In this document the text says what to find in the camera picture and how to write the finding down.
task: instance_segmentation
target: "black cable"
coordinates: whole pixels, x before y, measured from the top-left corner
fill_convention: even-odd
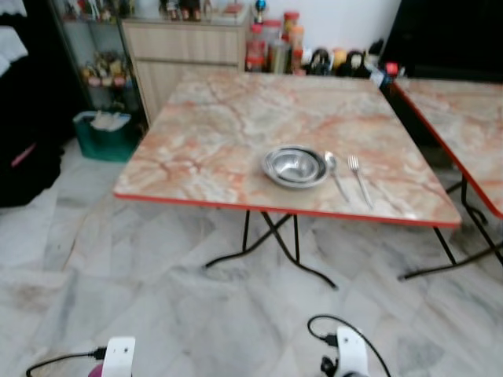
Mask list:
[[[311,329],[311,325],[313,322],[315,322],[316,320],[319,320],[321,318],[326,318],[326,319],[329,319],[329,320],[336,320],[338,322],[340,322],[341,324],[345,324],[346,326],[348,326],[351,330],[353,330],[354,332],[356,332],[358,335],[360,335],[362,337],[362,339],[365,341],[365,343],[367,343],[367,346],[370,347],[370,349],[374,352],[374,354],[377,356],[377,358],[379,359],[379,362],[380,364],[383,366],[383,369],[384,369],[384,372],[386,373],[387,377],[391,377],[391,373],[390,371],[387,369],[387,365],[386,363],[384,362],[383,358],[381,357],[381,355],[379,354],[379,352],[377,352],[376,350],[376,347],[373,346],[373,344],[362,334],[361,331],[359,331],[355,326],[353,326],[352,324],[350,324],[349,322],[343,320],[342,318],[339,318],[339,317],[336,317],[336,316],[332,316],[330,314],[320,314],[319,316],[314,316],[312,317],[311,319],[309,319],[307,321],[307,330],[309,331],[309,333],[311,335],[313,335],[316,339],[319,339],[321,340],[322,342],[325,342],[327,343],[329,346],[337,346],[336,344],[336,339],[337,337],[335,336],[335,334],[328,334],[326,335],[325,337],[321,337],[320,335],[318,334],[314,334],[313,330]]]
[[[55,357],[53,359],[49,359],[49,360],[43,361],[42,363],[38,363],[38,364],[32,365],[26,371],[26,377],[32,377],[31,372],[33,372],[35,369],[39,369],[40,367],[43,367],[45,365],[49,365],[49,364],[52,364],[52,363],[57,363],[58,361],[62,361],[62,360],[66,360],[66,359],[72,359],[74,357],[93,357],[95,360],[103,360],[105,358],[106,351],[107,351],[107,347],[99,347],[99,348],[96,348],[92,352],[70,353],[68,355],[63,355],[63,356]]]

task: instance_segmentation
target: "marble-pattern table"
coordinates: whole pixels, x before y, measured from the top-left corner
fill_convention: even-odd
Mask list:
[[[276,186],[260,162],[278,145],[339,160],[342,185]],[[360,160],[366,205],[347,156]],[[366,80],[189,75],[120,175],[119,198],[456,227],[461,218],[391,107]]]
[[[503,85],[398,79],[395,87],[503,218]]]

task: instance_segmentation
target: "spoon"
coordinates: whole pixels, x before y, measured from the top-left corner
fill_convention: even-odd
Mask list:
[[[337,188],[339,189],[340,193],[343,194],[344,199],[349,203],[350,202],[349,196],[346,194],[346,192],[343,189],[343,186],[340,184],[339,174],[337,173],[336,157],[333,155],[333,153],[327,151],[325,152],[325,161],[327,163],[327,166],[329,167],[330,173],[332,173]]]

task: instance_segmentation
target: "stainless steel bowl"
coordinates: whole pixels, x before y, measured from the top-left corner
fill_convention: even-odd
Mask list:
[[[329,173],[320,155],[300,145],[286,145],[270,151],[262,167],[271,180],[291,189],[308,189],[319,185]]]

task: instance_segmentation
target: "white tile floor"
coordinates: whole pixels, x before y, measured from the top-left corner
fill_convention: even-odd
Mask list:
[[[72,142],[55,186],[26,207],[0,210],[0,375],[134,335],[135,376],[316,376],[334,351],[305,323],[332,313],[372,339],[393,376],[501,376],[495,257],[399,283],[406,269],[446,262],[430,229],[303,217],[303,262],[339,291],[290,265],[272,239],[204,271],[240,247],[244,213],[114,199],[122,167],[83,159]],[[441,175],[446,185],[458,179]],[[264,229],[252,215],[251,234]],[[282,234],[291,245],[292,225]],[[469,220],[450,239],[458,256],[485,247]],[[93,366],[69,361],[38,375],[83,377]],[[372,356],[370,371],[384,375]]]

